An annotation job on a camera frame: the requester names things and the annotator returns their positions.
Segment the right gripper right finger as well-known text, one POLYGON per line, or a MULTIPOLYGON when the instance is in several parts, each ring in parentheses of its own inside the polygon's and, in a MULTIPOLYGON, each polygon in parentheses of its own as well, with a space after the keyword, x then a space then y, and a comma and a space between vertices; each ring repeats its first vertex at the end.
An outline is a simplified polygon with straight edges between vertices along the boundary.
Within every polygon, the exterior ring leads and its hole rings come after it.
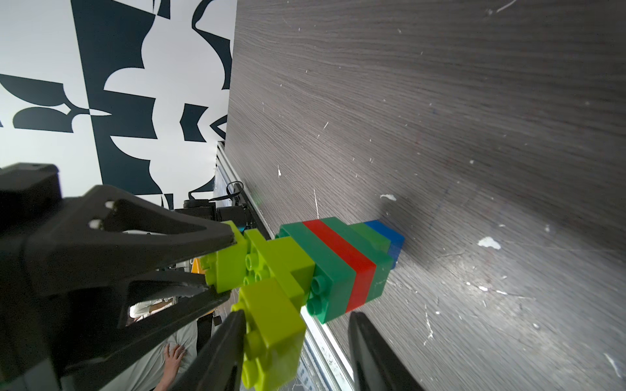
POLYGON ((365 313, 350 314, 348 335, 356 390, 425 390, 365 313))

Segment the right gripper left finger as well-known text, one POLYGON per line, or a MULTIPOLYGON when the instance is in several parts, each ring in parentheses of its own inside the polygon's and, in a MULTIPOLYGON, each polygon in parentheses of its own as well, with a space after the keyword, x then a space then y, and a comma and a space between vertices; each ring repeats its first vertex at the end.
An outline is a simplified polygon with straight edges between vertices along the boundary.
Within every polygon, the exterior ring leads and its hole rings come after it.
POLYGON ((246 315, 231 312, 171 390, 239 390, 246 315))

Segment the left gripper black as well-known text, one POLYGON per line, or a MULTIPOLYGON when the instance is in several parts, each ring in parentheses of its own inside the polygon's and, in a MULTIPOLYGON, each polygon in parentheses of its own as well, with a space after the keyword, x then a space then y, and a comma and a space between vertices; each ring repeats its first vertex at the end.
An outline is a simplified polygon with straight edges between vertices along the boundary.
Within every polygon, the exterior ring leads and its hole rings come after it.
POLYGON ((54 165, 1 169, 1 389, 60 388, 36 294, 79 290, 69 296, 60 384, 105 386, 230 298, 204 275, 155 270, 233 242, 226 224, 111 186, 61 200, 54 165), (162 298, 176 303, 129 323, 134 304, 162 298))

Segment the lime lego brick long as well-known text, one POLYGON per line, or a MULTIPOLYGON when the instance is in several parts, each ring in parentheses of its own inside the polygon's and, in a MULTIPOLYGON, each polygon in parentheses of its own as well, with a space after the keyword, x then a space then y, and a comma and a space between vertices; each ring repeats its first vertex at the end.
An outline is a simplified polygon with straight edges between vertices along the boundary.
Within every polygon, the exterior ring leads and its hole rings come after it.
POLYGON ((297 375, 306 324, 276 279, 246 285, 231 311, 246 317, 241 379, 246 389, 277 390, 297 375))

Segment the green lego brick long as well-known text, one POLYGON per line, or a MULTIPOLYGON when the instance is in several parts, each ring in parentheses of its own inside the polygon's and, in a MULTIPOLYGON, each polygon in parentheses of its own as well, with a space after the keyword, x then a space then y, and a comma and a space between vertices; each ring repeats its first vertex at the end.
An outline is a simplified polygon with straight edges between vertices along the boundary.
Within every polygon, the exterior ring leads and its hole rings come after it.
POLYGON ((382 295, 394 259, 373 248, 365 238, 338 218, 322 220, 338 235, 337 254, 356 272, 355 283, 347 311, 363 306, 382 295))
POLYGON ((280 227, 278 236, 291 237, 316 264, 306 302, 310 316, 321 324, 347 312, 356 272, 337 254, 338 235, 321 220, 290 223, 280 227))

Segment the red lego brick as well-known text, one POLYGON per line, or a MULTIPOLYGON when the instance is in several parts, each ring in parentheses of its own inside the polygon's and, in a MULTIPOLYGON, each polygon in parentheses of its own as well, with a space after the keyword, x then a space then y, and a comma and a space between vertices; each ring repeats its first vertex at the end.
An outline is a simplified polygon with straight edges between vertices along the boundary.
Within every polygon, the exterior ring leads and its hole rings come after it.
POLYGON ((322 323, 349 313, 368 301, 377 265, 369 257, 365 239, 338 218, 303 223, 321 242, 322 256, 314 257, 316 275, 311 281, 308 306, 322 323))

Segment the lime lego brick small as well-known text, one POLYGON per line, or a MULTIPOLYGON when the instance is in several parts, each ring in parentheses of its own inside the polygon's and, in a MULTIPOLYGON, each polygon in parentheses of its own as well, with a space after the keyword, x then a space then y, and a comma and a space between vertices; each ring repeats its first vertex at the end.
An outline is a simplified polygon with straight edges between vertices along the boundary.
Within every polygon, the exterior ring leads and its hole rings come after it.
POLYGON ((266 240, 257 229, 244 232, 248 249, 243 285, 275 278, 299 311, 309 298, 316 264, 290 236, 266 240))
POLYGON ((204 271, 205 282, 214 286, 217 293, 239 288, 246 276, 246 256, 249 245, 233 221, 223 222, 230 226, 235 243, 226 249, 199 257, 199 267, 204 271))

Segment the blue lego brick small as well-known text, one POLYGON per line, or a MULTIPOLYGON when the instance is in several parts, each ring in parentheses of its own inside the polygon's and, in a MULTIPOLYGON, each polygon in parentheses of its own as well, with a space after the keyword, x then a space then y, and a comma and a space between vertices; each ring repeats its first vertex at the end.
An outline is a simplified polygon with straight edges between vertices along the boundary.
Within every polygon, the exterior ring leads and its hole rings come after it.
POLYGON ((395 268, 399 259, 399 255, 402 252, 405 238, 398 231, 395 231, 389 226, 386 226, 386 224, 384 224, 380 220, 369 221, 365 224, 374 231, 376 231, 376 233, 384 236, 390 241, 387 249, 387 254, 394 259, 393 268, 395 268))

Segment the green lego brick small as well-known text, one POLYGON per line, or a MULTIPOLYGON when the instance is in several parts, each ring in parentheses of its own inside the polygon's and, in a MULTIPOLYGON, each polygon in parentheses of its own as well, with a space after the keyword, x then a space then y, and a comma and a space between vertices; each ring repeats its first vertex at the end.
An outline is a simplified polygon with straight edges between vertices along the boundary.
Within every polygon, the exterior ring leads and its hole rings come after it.
POLYGON ((357 232, 368 242, 371 246, 383 253, 388 253, 391 247, 391 241, 383 236, 375 229, 371 228, 367 223, 355 223, 349 226, 353 231, 357 232))

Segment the person hand outside cell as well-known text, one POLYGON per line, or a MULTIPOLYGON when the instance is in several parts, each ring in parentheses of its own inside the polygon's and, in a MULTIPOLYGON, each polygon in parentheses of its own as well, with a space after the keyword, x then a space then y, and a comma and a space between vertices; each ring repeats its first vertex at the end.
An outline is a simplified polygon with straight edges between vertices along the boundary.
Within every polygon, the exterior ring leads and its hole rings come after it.
POLYGON ((179 373, 185 354, 186 349, 182 345, 166 345, 164 349, 165 364, 163 375, 154 391, 168 391, 170 389, 179 373))

